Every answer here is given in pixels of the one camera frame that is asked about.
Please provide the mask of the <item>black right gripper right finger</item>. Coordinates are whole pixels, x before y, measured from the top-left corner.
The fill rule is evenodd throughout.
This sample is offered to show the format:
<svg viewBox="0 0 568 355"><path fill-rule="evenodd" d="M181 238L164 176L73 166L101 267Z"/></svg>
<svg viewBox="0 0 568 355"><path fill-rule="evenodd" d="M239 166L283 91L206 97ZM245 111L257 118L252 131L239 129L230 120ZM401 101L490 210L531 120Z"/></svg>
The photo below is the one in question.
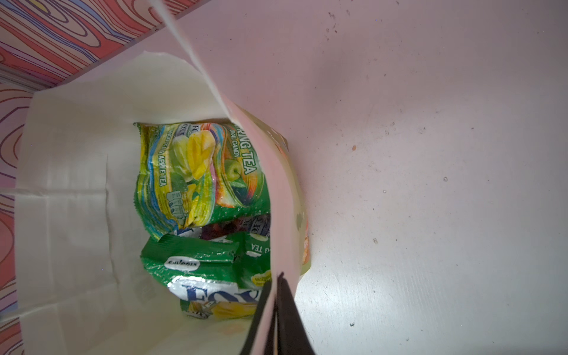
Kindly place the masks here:
<svg viewBox="0 0 568 355"><path fill-rule="evenodd" d="M284 273L277 279L277 351L283 355L315 355Z"/></svg>

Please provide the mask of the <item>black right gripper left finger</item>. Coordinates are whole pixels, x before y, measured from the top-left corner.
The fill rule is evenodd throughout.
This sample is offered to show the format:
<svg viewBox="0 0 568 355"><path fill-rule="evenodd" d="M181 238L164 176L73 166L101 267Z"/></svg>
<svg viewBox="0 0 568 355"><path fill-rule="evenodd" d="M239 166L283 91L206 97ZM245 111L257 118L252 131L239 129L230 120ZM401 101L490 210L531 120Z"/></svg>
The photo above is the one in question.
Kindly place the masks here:
<svg viewBox="0 0 568 355"><path fill-rule="evenodd" d="M240 355L264 354L275 313L276 285L274 281L267 282L261 291L257 310L254 313L251 326L241 349Z"/></svg>

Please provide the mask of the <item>green yellow Fox's candy packet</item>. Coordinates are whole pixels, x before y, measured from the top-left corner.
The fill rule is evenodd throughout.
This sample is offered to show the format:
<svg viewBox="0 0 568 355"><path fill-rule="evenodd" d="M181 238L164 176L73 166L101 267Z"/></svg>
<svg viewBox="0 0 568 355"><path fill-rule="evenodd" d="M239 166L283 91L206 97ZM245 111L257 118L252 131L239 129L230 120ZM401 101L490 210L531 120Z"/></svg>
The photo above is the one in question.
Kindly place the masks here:
<svg viewBox="0 0 568 355"><path fill-rule="evenodd" d="M233 282L202 277L177 276L167 288L180 300L183 313L201 320L252 317L262 294L261 288L240 288Z"/></svg>

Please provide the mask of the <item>dark green snack packet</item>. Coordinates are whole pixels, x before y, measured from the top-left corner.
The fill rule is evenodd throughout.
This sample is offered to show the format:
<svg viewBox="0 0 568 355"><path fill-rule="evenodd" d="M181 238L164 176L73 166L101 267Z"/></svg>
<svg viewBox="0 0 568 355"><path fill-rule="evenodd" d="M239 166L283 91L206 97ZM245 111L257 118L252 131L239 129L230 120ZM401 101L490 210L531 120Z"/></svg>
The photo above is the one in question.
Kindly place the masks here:
<svg viewBox="0 0 568 355"><path fill-rule="evenodd" d="M141 252L145 270L170 289L184 285L259 289L270 279L270 239L236 232L210 241L166 235Z"/></svg>

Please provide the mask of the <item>white paper gift bag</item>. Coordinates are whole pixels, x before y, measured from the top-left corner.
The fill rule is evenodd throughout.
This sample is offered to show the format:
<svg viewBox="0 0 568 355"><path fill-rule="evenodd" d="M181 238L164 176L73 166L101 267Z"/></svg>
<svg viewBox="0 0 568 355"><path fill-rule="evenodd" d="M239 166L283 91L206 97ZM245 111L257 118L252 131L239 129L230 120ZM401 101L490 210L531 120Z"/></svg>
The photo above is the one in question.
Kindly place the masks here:
<svg viewBox="0 0 568 355"><path fill-rule="evenodd" d="M27 354L240 354L251 322L201 321L142 268L134 124L227 118L258 151L272 210L272 273L294 296L306 208L285 139L223 95L161 1L186 56L143 53L114 73L35 94L19 153L15 250Z"/></svg>

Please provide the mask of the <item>purple Fox's candy packet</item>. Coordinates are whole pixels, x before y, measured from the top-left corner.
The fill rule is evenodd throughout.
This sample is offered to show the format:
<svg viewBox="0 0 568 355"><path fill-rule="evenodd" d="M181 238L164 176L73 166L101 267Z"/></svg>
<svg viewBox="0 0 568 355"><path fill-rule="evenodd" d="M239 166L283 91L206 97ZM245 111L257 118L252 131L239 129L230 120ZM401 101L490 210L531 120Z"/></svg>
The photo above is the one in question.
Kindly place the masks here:
<svg viewBox="0 0 568 355"><path fill-rule="evenodd" d="M174 235L183 238L199 238L205 241L214 240L237 232L248 232L268 237L270 226L271 216L270 214L265 214L255 217L240 217L231 221L182 229L174 232Z"/></svg>

